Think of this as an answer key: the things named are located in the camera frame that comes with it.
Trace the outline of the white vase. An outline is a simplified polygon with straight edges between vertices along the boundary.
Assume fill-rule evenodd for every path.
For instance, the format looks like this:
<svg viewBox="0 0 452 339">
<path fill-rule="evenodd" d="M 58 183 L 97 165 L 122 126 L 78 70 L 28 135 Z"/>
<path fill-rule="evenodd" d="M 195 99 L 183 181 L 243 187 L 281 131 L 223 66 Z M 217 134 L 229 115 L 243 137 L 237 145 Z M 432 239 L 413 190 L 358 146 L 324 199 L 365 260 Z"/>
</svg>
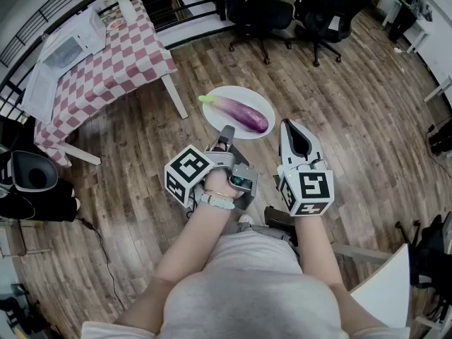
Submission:
<svg viewBox="0 0 452 339">
<path fill-rule="evenodd" d="M 137 20 L 137 12 L 130 0 L 117 0 L 121 13 L 127 25 L 133 25 Z"/>
</svg>

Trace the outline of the person's left forearm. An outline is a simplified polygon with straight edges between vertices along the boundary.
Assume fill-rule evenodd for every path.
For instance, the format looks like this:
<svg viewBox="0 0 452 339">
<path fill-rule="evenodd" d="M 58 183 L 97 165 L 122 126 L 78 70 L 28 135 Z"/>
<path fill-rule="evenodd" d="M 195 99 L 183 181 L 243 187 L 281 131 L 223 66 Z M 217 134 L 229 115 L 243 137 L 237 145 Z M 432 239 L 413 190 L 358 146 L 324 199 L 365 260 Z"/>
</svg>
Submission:
<svg viewBox="0 0 452 339">
<path fill-rule="evenodd" d="M 176 285 L 203 269 L 231 211 L 200 203 L 172 246 L 164 253 L 153 277 Z"/>
</svg>

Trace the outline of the purple eggplant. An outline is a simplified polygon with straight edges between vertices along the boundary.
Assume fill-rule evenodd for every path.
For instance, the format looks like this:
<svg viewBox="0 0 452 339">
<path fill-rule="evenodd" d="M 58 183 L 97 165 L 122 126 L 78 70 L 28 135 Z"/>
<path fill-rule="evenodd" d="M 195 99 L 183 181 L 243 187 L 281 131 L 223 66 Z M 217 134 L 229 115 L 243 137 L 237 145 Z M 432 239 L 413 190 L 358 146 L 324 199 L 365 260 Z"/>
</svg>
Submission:
<svg viewBox="0 0 452 339">
<path fill-rule="evenodd" d="M 264 133 L 268 128 L 268 120 L 262 113 L 239 101 L 219 95 L 200 95 L 198 100 L 220 110 L 250 131 Z"/>
</svg>

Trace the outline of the black waist pouch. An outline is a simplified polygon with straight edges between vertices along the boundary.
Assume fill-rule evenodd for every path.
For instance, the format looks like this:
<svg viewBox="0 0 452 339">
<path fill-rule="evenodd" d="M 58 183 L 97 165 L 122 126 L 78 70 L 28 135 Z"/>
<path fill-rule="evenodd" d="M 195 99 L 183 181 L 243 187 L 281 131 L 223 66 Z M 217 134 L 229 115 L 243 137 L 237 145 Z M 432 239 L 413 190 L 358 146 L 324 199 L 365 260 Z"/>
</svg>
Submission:
<svg viewBox="0 0 452 339">
<path fill-rule="evenodd" d="M 264 210 L 264 219 L 267 226 L 288 233 L 291 244 L 298 247 L 294 219 L 288 213 L 267 206 Z"/>
</svg>

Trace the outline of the black metal railing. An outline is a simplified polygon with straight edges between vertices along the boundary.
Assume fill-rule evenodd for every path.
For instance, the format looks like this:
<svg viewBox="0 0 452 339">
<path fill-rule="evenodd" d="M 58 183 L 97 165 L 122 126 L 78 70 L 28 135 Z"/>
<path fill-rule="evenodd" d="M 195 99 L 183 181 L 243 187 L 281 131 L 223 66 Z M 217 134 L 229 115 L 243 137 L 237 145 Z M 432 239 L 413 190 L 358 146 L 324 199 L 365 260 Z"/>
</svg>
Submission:
<svg viewBox="0 0 452 339">
<path fill-rule="evenodd" d="M 225 0 L 141 0 L 169 48 L 227 28 Z M 0 115 L 22 119 L 22 99 L 44 39 L 87 7 L 100 17 L 118 9 L 115 0 L 46 0 L 26 10 L 26 20 L 0 43 Z"/>
</svg>

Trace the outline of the grey round device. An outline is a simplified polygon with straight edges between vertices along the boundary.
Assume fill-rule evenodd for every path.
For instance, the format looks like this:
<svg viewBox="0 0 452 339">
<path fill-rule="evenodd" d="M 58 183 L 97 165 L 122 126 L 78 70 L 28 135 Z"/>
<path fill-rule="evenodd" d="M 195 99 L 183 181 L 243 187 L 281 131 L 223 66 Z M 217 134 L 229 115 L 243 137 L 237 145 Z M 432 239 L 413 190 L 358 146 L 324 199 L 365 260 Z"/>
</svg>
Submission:
<svg viewBox="0 0 452 339">
<path fill-rule="evenodd" d="M 21 150 L 11 153 L 11 176 L 22 192 L 48 191 L 58 182 L 57 169 L 49 159 Z"/>
</svg>

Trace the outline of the black chair left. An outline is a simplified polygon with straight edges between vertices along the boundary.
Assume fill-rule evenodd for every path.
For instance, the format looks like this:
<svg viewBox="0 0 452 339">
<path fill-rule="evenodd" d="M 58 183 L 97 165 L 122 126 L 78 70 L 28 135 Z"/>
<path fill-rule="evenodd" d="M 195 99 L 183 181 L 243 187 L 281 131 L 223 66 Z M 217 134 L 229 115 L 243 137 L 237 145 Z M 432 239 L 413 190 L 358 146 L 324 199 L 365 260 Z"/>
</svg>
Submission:
<svg viewBox="0 0 452 339">
<path fill-rule="evenodd" d="M 73 222 L 80 206 L 73 184 L 58 179 L 52 189 L 42 192 L 21 192 L 12 187 L 0 198 L 0 218 Z"/>
</svg>

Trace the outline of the white round plate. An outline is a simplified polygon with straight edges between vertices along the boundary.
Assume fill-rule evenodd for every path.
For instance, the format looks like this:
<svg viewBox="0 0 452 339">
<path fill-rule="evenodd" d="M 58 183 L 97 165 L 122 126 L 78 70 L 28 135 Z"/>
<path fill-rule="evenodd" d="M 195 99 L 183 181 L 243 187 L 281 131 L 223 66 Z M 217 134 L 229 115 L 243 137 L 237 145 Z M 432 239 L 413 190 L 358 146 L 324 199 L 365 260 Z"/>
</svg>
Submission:
<svg viewBox="0 0 452 339">
<path fill-rule="evenodd" d="M 266 131 L 264 133 L 256 133 L 248 130 L 247 127 L 234 120 L 226 113 L 211 107 L 208 103 L 203 103 L 203 115 L 207 122 L 217 131 L 221 131 L 225 125 L 230 125 L 235 128 L 234 137 L 236 139 L 254 140 L 263 138 L 273 130 L 275 125 L 275 112 L 273 111 L 270 103 L 263 96 L 253 90 L 235 85 L 225 85 L 211 90 L 208 94 L 228 97 L 242 104 L 248 105 L 258 110 L 268 120 L 268 128 Z"/>
</svg>

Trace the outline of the person's right forearm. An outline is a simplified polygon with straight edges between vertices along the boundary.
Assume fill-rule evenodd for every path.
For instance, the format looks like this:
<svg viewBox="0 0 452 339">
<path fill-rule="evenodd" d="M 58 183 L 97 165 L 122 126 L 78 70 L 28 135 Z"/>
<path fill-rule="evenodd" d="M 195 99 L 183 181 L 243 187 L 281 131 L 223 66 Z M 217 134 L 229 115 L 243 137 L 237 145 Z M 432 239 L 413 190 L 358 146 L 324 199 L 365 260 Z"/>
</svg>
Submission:
<svg viewBox="0 0 452 339">
<path fill-rule="evenodd" d="M 295 231 L 303 273 L 334 290 L 347 291 L 321 217 L 295 218 Z"/>
</svg>

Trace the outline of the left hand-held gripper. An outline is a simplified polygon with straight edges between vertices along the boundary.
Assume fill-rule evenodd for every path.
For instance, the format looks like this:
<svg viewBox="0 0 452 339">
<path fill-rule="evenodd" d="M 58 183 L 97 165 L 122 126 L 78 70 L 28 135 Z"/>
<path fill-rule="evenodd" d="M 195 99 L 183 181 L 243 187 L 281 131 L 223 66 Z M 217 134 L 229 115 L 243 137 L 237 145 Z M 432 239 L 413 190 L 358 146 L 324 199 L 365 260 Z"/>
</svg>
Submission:
<svg viewBox="0 0 452 339">
<path fill-rule="evenodd" d="M 188 145 L 176 157 L 165 165 L 165 188 L 184 207 L 194 202 L 192 191 L 213 169 L 227 172 L 229 185 L 241 191 L 242 195 L 234 204 L 246 210 L 256 196 L 257 171 L 232 145 L 235 128 L 223 127 L 211 150 L 200 151 L 194 145 Z"/>
</svg>

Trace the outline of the black office chair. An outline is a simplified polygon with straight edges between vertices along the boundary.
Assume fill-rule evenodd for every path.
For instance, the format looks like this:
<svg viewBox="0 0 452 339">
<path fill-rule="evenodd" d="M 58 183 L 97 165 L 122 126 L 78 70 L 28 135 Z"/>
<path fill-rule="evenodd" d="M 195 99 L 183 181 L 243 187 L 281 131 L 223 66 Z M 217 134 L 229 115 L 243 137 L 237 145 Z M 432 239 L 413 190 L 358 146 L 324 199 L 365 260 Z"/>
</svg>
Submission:
<svg viewBox="0 0 452 339">
<path fill-rule="evenodd" d="M 231 41 L 229 50 L 234 51 L 237 44 L 257 39 L 263 52 L 263 62 L 270 63 L 265 39 L 283 41 L 287 48 L 289 40 L 275 33 L 285 30 L 292 22 L 294 7 L 283 0 L 225 0 L 227 19 L 235 24 L 240 37 Z"/>
<path fill-rule="evenodd" d="M 301 24 L 295 26 L 295 37 L 285 43 L 292 49 L 292 43 L 310 41 L 314 45 L 315 67 L 319 66 L 319 46 L 323 46 L 336 55 L 340 63 L 341 53 L 331 44 L 349 37 L 352 32 L 352 19 L 364 9 L 371 0 L 296 0 L 294 3 L 295 20 Z"/>
</svg>

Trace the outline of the white table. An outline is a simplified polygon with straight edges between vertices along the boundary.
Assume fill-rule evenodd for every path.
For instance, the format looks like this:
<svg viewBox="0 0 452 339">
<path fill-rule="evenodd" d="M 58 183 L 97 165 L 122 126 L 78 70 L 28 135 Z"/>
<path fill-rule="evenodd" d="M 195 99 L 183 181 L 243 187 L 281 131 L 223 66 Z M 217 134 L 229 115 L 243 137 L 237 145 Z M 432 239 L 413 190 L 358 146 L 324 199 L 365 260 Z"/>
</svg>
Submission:
<svg viewBox="0 0 452 339">
<path fill-rule="evenodd" d="M 164 75 L 161 77 L 162 82 L 165 85 L 165 88 L 167 92 L 169 93 L 169 96 L 171 97 L 175 107 L 177 108 L 177 111 L 182 119 L 185 119 L 188 117 L 188 114 L 186 112 L 185 106 L 179 96 L 179 93 L 177 92 L 177 89 L 174 85 L 174 82 L 169 74 Z M 81 150 L 80 148 L 77 148 L 67 142 L 60 142 L 55 143 L 54 147 L 56 149 L 59 149 L 63 152 L 65 152 L 67 155 L 72 155 L 80 160 L 83 160 L 85 162 L 88 162 L 92 165 L 100 165 L 101 159 L 97 156 L 94 156 L 84 150 Z"/>
</svg>

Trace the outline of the person's grey shirt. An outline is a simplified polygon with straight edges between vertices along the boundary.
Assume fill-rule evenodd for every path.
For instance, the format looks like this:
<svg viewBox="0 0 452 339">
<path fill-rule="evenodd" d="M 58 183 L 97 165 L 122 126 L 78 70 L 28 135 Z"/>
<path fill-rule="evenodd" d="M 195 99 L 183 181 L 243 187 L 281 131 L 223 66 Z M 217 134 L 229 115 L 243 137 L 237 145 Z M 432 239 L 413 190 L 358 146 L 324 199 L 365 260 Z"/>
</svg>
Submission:
<svg viewBox="0 0 452 339">
<path fill-rule="evenodd" d="M 159 333 L 87 321 L 81 339 L 409 339 L 408 328 L 348 335 L 338 303 L 303 274 L 289 245 L 257 232 L 219 238 L 205 268 L 178 283 Z"/>
</svg>

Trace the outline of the person's left hand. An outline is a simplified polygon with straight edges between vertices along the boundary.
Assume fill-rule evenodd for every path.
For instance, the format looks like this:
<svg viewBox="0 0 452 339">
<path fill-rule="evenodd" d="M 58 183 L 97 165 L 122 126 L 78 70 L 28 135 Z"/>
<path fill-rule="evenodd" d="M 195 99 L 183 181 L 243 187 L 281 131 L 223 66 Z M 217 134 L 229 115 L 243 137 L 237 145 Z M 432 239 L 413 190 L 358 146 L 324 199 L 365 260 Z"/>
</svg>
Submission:
<svg viewBox="0 0 452 339">
<path fill-rule="evenodd" d="M 230 200 L 234 200 L 238 194 L 238 191 L 230 186 L 227 171 L 223 168 L 212 169 L 207 174 L 204 190 L 214 196 L 226 196 Z"/>
</svg>

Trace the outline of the white microwave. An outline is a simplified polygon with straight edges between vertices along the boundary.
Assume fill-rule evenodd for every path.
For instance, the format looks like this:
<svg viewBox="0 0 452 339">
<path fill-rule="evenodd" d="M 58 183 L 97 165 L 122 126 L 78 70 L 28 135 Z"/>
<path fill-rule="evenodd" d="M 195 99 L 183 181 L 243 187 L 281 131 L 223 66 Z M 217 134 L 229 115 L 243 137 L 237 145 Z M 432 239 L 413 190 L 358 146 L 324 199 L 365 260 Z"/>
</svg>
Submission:
<svg viewBox="0 0 452 339">
<path fill-rule="evenodd" d="M 105 48 L 106 26 L 92 7 L 59 31 L 57 41 L 41 50 L 22 100 L 22 110 L 45 124 L 52 118 L 59 79 L 80 61 Z"/>
</svg>

